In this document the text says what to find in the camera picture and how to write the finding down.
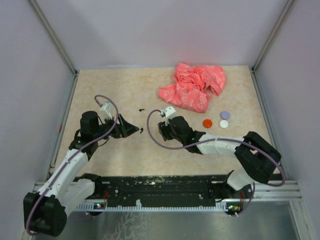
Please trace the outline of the orange earbud charging case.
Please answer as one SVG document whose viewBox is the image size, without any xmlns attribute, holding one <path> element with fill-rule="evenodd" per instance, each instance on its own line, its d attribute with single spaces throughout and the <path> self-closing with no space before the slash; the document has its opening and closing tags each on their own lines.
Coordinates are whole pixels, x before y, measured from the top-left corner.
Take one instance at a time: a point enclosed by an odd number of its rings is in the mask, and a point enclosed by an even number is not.
<svg viewBox="0 0 320 240">
<path fill-rule="evenodd" d="M 202 124 L 205 128 L 211 128 L 213 126 L 213 122 L 210 119 L 205 119 Z"/>
</svg>

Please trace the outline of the purple earbud charging case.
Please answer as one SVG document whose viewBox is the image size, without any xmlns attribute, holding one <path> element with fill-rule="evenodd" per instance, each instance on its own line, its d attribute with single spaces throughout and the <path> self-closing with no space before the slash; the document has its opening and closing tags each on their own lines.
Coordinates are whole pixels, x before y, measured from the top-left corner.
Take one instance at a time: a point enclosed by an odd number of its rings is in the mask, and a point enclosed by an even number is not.
<svg viewBox="0 0 320 240">
<path fill-rule="evenodd" d="M 228 111 L 222 111 L 220 117 L 223 120 L 228 120 L 231 117 L 231 114 Z"/>
</svg>

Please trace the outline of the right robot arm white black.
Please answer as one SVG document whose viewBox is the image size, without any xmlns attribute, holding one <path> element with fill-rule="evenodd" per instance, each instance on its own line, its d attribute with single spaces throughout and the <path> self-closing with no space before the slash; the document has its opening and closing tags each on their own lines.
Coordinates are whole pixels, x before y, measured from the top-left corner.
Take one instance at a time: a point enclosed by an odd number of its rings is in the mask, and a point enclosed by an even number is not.
<svg viewBox="0 0 320 240">
<path fill-rule="evenodd" d="M 280 187 L 286 180 L 279 166 L 281 154 L 254 131 L 240 138 L 214 136 L 193 130 L 182 116 L 159 122 L 157 125 L 164 141 L 176 140 L 182 144 L 181 149 L 190 153 L 215 154 L 239 161 L 241 168 L 232 171 L 223 185 L 223 192 L 229 198 L 235 198 L 241 189 L 249 184 Z M 282 174 L 282 182 L 277 185 L 269 183 L 275 169 Z"/>
</svg>

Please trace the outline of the white earbud charging case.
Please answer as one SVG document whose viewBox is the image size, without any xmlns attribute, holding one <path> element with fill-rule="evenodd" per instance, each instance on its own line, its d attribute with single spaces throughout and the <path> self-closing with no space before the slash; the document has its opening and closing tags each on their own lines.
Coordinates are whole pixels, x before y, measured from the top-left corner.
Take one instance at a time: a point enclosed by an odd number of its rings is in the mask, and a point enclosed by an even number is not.
<svg viewBox="0 0 320 240">
<path fill-rule="evenodd" d="M 222 129 L 227 129 L 229 127 L 229 122 L 225 119 L 222 119 L 220 122 L 219 122 L 219 127 L 222 128 Z"/>
</svg>

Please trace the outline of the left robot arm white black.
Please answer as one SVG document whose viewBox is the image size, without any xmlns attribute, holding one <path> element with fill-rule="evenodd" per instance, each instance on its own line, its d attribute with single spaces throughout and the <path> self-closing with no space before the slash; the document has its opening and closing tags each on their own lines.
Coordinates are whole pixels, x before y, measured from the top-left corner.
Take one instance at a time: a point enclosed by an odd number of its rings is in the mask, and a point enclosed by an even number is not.
<svg viewBox="0 0 320 240">
<path fill-rule="evenodd" d="M 59 236 L 78 205 L 87 197 L 101 197 L 104 186 L 100 176 L 84 174 L 77 182 L 74 179 L 92 158 L 100 140 L 127 138 L 140 130 L 121 114 L 116 118 L 110 116 L 104 123 L 99 121 L 95 111 L 82 114 L 80 128 L 60 166 L 36 192 L 29 192 L 24 197 L 24 226 L 30 236 Z"/>
</svg>

